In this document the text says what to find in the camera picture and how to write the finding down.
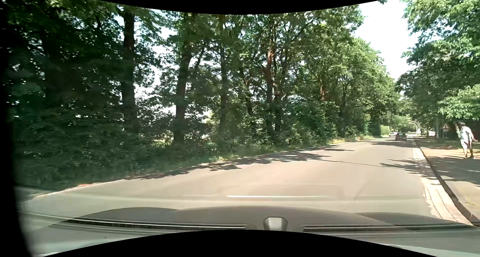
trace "asphalt road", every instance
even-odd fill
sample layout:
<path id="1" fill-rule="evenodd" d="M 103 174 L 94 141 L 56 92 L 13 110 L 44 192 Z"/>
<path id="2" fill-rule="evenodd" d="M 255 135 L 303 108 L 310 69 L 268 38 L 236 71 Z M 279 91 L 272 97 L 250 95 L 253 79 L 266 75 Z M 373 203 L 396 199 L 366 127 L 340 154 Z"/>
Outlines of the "asphalt road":
<path id="1" fill-rule="evenodd" d="M 434 217 L 414 147 L 413 140 L 391 137 L 256 156 L 60 192 L 23 202 L 21 209 L 79 217 L 126 207 L 253 204 Z M 25 222 L 27 230 L 44 226 Z"/>

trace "tree trunk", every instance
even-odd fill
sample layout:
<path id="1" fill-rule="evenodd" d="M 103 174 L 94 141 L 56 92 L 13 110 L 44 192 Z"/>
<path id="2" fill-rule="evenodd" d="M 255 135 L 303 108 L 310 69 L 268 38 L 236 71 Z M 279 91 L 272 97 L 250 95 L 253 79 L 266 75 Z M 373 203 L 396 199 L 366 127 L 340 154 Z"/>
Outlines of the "tree trunk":
<path id="1" fill-rule="evenodd" d="M 266 90 L 266 103 L 267 103 L 267 116 L 266 116 L 266 127 L 267 134 L 270 137 L 274 136 L 273 123 L 272 123 L 272 114 L 273 114 L 273 80 L 272 80 L 272 62 L 275 55 L 275 46 L 274 46 L 274 37 L 275 37 L 275 21 L 272 21 L 270 24 L 270 43 L 267 52 L 267 66 L 265 69 L 265 80 L 267 83 Z"/>
<path id="2" fill-rule="evenodd" d="M 140 127 L 135 103 L 135 15 L 128 10 L 123 11 L 123 63 L 125 76 L 120 81 L 122 110 L 125 130 L 138 134 Z"/>
<path id="3" fill-rule="evenodd" d="M 435 118 L 435 138 L 440 138 L 440 125 L 439 125 L 438 117 Z"/>
<path id="4" fill-rule="evenodd" d="M 277 133 L 282 131 L 282 115 L 283 115 L 283 105 L 282 99 L 284 96 L 284 83 L 289 71 L 289 49 L 285 47 L 284 58 L 281 60 L 280 65 L 282 67 L 282 73 L 280 74 L 280 80 L 277 82 L 275 98 L 273 102 L 275 103 L 275 131 Z"/>
<path id="5" fill-rule="evenodd" d="M 222 77 L 222 87 L 220 94 L 220 122 L 218 125 L 218 132 L 222 137 L 225 133 L 226 122 L 227 122 L 227 100 L 228 100 L 228 91 L 229 91 L 229 79 L 227 77 L 227 66 L 225 63 L 225 47 L 223 44 L 223 24 L 225 23 L 225 15 L 219 15 L 218 17 L 218 29 L 220 32 L 220 43 L 219 43 L 219 53 L 220 53 L 220 76 Z"/>
<path id="6" fill-rule="evenodd" d="M 188 103 L 185 99 L 185 89 L 189 77 L 189 64 L 192 59 L 192 43 L 189 39 L 191 29 L 190 23 L 195 18 L 195 13 L 183 13 L 183 44 L 180 47 L 180 65 L 178 67 L 177 91 L 175 94 L 175 121 L 173 125 L 173 146 L 178 146 L 185 141 L 185 113 Z"/>
<path id="7" fill-rule="evenodd" d="M 198 54 L 197 61 L 195 62 L 195 65 L 193 66 L 193 72 L 192 75 L 190 76 L 190 91 L 193 93 L 196 93 L 197 89 L 197 84 L 198 84 L 198 70 L 200 67 L 200 63 L 202 62 L 202 58 L 205 53 L 205 46 L 201 48 L 200 53 Z"/>
<path id="8" fill-rule="evenodd" d="M 254 121 L 254 109 L 252 107 L 252 93 L 250 92 L 250 84 L 245 77 L 245 73 L 243 72 L 243 67 L 239 69 L 240 76 L 242 77 L 243 83 L 245 84 L 245 105 L 247 106 L 247 113 L 248 113 L 248 120 L 250 124 L 250 131 L 252 134 L 255 136 L 257 134 L 257 128 L 256 128 L 256 123 Z"/>

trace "paved footpath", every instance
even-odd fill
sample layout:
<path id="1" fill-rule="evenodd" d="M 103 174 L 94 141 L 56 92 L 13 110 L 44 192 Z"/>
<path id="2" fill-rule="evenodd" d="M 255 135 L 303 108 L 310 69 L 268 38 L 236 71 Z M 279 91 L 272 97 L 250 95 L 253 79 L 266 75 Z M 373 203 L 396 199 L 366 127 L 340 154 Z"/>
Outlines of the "paved footpath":
<path id="1" fill-rule="evenodd" d="M 416 138 L 429 164 L 458 199 L 459 210 L 472 223 L 480 224 L 480 144 L 474 144 L 473 159 L 464 159 L 463 150 L 453 141 Z"/>

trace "white shirt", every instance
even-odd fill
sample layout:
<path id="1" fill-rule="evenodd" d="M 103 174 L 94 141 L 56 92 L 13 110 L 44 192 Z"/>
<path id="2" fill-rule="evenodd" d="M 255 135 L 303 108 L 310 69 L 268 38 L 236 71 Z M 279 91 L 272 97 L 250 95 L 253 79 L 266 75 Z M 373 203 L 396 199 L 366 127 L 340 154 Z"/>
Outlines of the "white shirt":
<path id="1" fill-rule="evenodd" d="M 465 126 L 460 132 L 460 140 L 465 142 L 471 142 L 473 140 L 472 130 L 469 127 Z"/>

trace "person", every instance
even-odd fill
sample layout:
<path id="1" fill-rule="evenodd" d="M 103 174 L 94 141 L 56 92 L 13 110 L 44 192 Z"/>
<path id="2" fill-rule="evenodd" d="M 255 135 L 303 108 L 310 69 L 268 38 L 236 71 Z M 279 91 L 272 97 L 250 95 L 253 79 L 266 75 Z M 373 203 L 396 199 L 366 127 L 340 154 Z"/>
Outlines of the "person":
<path id="1" fill-rule="evenodd" d="M 470 150 L 470 158 L 473 158 L 473 141 L 476 140 L 473 136 L 472 130 L 465 125 L 465 122 L 460 122 L 460 143 L 462 144 L 465 159 L 468 158 L 468 150 Z"/>

